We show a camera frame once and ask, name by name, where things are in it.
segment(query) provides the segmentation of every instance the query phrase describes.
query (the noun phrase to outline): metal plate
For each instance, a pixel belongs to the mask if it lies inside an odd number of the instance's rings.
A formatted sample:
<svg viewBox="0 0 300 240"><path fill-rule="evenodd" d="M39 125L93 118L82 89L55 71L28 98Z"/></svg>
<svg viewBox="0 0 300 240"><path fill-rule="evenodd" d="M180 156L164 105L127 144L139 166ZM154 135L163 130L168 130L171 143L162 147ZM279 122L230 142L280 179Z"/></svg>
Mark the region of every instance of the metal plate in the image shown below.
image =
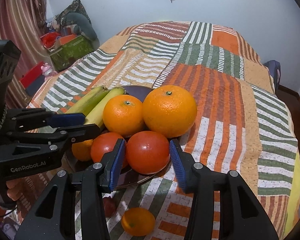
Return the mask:
<svg viewBox="0 0 300 240"><path fill-rule="evenodd" d="M141 102L143 102L146 96L153 90L152 88L149 87L137 86L137 85L123 86L123 88L127 91L129 95L138 98ZM83 171L87 167L93 164L93 161L81 162L77 160L73 156L71 149L65 152L65 156L71 169L74 172ZM144 175L144 174L137 173L130 166L128 166L121 171L117 189L144 183L147 180L151 179L153 176L154 174Z"/></svg>

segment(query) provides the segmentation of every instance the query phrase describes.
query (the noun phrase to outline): green box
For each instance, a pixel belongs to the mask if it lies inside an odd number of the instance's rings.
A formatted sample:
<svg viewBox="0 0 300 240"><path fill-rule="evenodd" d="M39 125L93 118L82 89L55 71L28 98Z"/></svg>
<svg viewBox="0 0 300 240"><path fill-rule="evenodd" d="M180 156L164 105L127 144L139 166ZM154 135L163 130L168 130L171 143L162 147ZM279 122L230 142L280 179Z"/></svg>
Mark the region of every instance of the green box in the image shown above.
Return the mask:
<svg viewBox="0 0 300 240"><path fill-rule="evenodd" d="M57 71L70 67L76 60L94 51L90 41L79 35L50 53Z"/></svg>

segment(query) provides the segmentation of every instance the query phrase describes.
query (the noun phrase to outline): bed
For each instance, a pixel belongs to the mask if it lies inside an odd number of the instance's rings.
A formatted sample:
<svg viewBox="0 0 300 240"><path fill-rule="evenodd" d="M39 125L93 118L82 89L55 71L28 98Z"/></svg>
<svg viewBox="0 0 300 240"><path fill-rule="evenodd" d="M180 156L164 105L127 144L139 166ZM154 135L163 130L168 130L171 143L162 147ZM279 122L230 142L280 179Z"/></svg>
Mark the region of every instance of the bed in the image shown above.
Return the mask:
<svg viewBox="0 0 300 240"><path fill-rule="evenodd" d="M280 239L292 229L300 203L298 142L287 106L258 54L235 30L201 22L155 22L128 27L69 69L48 79L29 107L64 113L94 86L181 86L198 105L195 125L180 138L184 151L215 171L237 170L258 197ZM63 160L63 168L70 169ZM24 179L21 221L57 170ZM116 213L107 220L111 240L131 239L120 223L127 208L156 217L144 239L183 239L192 196L178 188L171 164L145 184L111 194ZM215 192L213 238L220 203ZM75 210L81 239L80 201Z"/></svg>

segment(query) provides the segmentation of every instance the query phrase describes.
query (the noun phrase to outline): striped curtain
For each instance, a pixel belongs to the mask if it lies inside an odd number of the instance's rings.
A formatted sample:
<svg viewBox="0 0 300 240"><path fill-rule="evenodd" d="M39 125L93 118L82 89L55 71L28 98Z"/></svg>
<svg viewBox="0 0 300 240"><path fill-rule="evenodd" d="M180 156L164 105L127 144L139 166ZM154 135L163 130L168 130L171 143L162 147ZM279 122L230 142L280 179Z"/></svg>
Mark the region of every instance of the striped curtain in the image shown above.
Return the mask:
<svg viewBox="0 0 300 240"><path fill-rule="evenodd" d="M21 50L13 81L6 93L8 108L24 108L29 97L19 80L38 62L52 64L42 46L45 0L0 0L0 40L11 40Z"/></svg>

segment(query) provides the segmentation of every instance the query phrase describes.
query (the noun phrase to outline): red box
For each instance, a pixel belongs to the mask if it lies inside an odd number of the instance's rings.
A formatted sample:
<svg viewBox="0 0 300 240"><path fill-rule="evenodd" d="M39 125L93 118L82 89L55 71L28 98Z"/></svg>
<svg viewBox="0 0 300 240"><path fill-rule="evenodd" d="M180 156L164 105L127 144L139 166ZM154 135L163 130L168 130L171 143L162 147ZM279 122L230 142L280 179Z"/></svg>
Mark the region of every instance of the red box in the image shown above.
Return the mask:
<svg viewBox="0 0 300 240"><path fill-rule="evenodd" d="M43 65L43 61L39 62L36 66L30 69L23 78L20 79L24 88L27 88L33 81L42 75L41 66Z"/></svg>

